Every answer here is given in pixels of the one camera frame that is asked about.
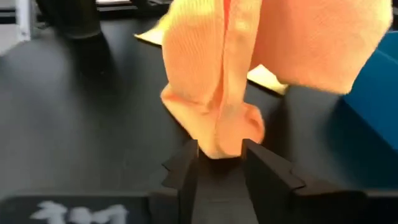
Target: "black cylinder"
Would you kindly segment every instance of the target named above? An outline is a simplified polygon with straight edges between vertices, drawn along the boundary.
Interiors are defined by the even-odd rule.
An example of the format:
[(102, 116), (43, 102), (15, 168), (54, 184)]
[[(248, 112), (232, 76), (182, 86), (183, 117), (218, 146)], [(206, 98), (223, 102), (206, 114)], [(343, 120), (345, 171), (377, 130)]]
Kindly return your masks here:
[(37, 0), (44, 18), (69, 39), (101, 33), (95, 0)]

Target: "yellow paper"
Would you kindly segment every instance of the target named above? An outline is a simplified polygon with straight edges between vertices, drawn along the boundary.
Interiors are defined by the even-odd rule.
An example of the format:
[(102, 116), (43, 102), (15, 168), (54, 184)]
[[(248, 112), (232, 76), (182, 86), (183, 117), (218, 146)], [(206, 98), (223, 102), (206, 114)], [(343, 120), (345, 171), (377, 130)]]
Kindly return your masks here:
[[(151, 30), (148, 30), (143, 34), (134, 34), (134, 36), (140, 40), (161, 46), (164, 30), (168, 27), (168, 25), (169, 21), (166, 14)], [(268, 69), (263, 65), (259, 65), (248, 72), (248, 80), (280, 95), (285, 95), (285, 91), (288, 87), (288, 85), (279, 83), (276, 76), (272, 72), (268, 71)]]

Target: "blue object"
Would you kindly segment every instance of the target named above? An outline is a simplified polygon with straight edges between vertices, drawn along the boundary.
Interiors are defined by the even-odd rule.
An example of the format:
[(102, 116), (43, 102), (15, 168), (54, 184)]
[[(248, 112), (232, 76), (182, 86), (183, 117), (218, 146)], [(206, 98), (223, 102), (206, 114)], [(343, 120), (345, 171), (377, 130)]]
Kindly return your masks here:
[(398, 32), (388, 32), (345, 101), (398, 150)]

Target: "orange cloth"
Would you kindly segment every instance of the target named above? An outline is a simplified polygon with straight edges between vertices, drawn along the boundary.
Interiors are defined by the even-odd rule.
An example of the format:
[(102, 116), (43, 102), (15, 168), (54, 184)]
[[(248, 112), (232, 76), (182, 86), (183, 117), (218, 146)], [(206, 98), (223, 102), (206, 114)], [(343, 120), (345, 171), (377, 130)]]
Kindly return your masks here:
[(162, 101), (218, 159), (264, 136), (259, 110), (243, 102), (251, 68), (347, 93), (392, 15), (390, 0), (174, 0), (167, 17)]

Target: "black table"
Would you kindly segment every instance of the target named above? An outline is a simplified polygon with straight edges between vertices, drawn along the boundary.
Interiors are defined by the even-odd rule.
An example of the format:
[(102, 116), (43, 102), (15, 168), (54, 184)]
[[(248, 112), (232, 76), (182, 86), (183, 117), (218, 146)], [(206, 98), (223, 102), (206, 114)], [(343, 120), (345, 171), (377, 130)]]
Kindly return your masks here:
[[(51, 30), (0, 58), (0, 197), (160, 186), (161, 163), (190, 138), (159, 97), (161, 50), (132, 36), (154, 23), (103, 22), (105, 72), (77, 69), (97, 58), (103, 66), (105, 48), (72, 50)], [(309, 173), (342, 187), (398, 187), (397, 152), (339, 96), (292, 87), (280, 98), (249, 84), (246, 101), (262, 111), (265, 147)]]

